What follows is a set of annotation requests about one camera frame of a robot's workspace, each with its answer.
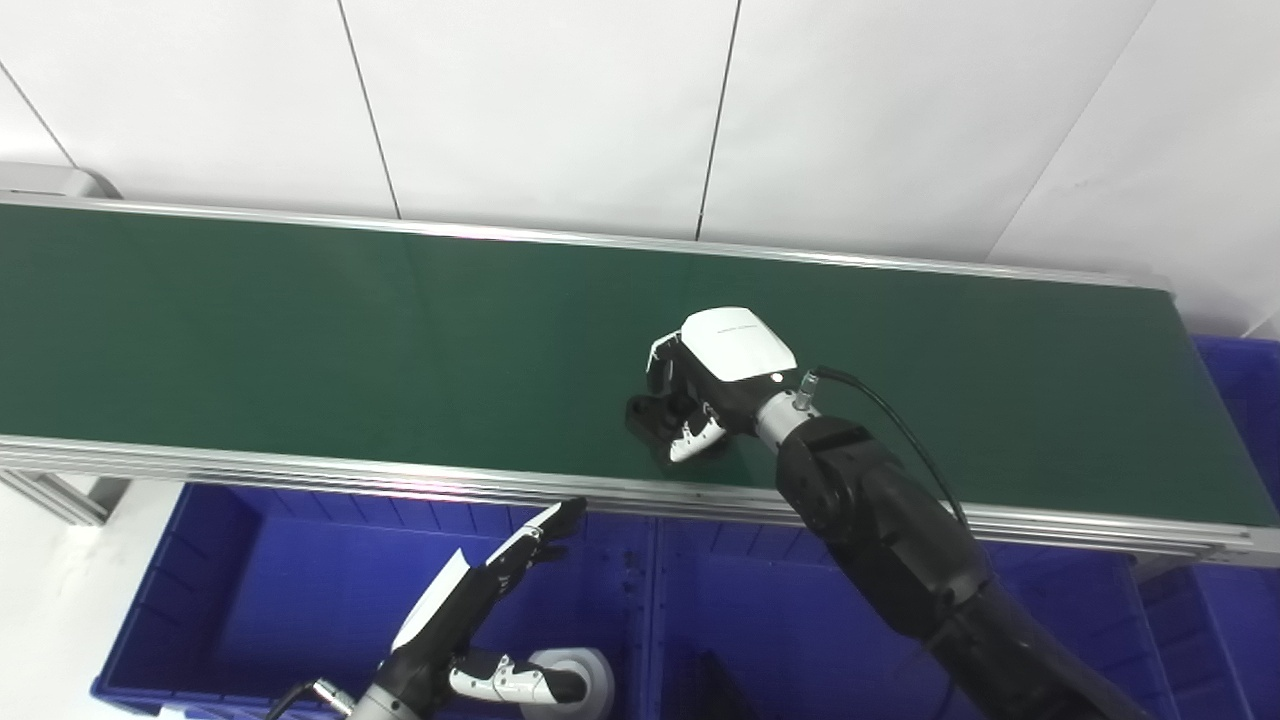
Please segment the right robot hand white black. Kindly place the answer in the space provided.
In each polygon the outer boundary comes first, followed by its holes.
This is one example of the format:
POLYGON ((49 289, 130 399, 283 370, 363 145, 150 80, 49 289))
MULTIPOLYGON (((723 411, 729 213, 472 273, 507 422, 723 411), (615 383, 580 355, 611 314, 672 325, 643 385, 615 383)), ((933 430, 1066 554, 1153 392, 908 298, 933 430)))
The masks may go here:
POLYGON ((659 462, 686 462, 732 436, 756 437, 765 406, 791 395, 796 369, 792 350, 751 310, 694 313, 652 343, 648 392, 628 401, 628 428, 659 462))

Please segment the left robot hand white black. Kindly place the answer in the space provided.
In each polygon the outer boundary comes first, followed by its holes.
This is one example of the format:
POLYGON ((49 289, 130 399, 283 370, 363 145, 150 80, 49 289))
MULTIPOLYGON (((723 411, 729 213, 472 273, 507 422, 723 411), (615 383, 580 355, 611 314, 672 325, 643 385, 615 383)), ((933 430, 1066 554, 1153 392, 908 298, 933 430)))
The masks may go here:
POLYGON ((573 670, 474 651, 471 641, 497 603, 527 570, 563 556, 557 541, 577 530, 585 498, 568 498, 522 524, 479 565, 456 551, 406 618, 371 693, 396 719, 430 719, 461 694, 504 705, 573 705, 589 682, 573 670))

